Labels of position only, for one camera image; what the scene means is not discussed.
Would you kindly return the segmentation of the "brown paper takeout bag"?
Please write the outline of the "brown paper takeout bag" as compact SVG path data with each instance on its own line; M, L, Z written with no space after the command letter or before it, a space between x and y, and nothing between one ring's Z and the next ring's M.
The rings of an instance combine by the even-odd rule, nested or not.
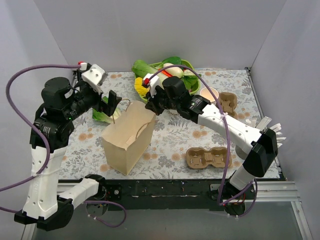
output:
M101 134L107 164L127 176L151 143L156 114L133 101Z

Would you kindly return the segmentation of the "white paper coffee cup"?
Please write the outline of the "white paper coffee cup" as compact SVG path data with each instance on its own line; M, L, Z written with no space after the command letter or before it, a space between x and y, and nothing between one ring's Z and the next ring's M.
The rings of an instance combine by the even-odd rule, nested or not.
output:
M181 116L181 115L180 115L177 111L175 111L175 110L169 110L168 113L169 113L169 115L170 115L171 117L180 117L180 116Z

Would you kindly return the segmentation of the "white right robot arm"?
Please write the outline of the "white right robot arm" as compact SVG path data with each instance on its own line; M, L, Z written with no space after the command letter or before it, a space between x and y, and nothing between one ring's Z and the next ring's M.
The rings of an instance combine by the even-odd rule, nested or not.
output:
M236 144L246 159L223 187L223 191L232 199L237 199L252 184L255 178L262 178L278 155L279 132L277 123L270 128L260 130L251 127L232 116L221 114L217 106L201 95L192 95L185 84L176 76L161 81L150 73L142 80L142 86L148 88L146 109L156 115L164 110L176 110L181 117L205 126L219 133L228 141Z

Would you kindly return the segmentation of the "stack of white paper cups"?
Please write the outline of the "stack of white paper cups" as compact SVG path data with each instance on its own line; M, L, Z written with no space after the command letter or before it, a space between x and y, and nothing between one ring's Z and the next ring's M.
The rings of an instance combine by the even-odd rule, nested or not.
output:
M214 96L218 99L219 98L219 92L213 87L210 87L210 90L214 94ZM216 99L213 97L211 92L208 90L208 88L204 87L204 88L201 89L200 95L203 98L208 99L212 104L215 104L216 103Z

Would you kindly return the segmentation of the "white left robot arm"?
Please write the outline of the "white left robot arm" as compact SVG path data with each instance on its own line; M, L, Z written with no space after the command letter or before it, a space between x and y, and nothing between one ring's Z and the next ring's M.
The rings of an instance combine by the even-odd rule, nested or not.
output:
M111 116L122 98L110 90L108 100L103 101L87 82L81 80L76 90L65 77L48 80L41 97L30 134L32 168L27 200L14 215L14 221L52 231L65 227L74 210L86 200L101 200L106 196L104 178L87 175L76 186L57 193L59 170L65 156L69 137L75 127L73 121L90 109Z

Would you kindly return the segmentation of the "brown pulp cup carrier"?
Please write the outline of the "brown pulp cup carrier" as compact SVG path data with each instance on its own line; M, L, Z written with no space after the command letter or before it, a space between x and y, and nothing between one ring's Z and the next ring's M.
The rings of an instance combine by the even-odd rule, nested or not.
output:
M235 111L238 105L237 96L231 92L220 92L218 100L222 107L223 112L228 113L229 116L237 120L238 114Z
M185 160L191 169L200 170L208 166L223 169L226 166L227 153L227 148L223 146L213 147L210 150L191 147L186 151Z

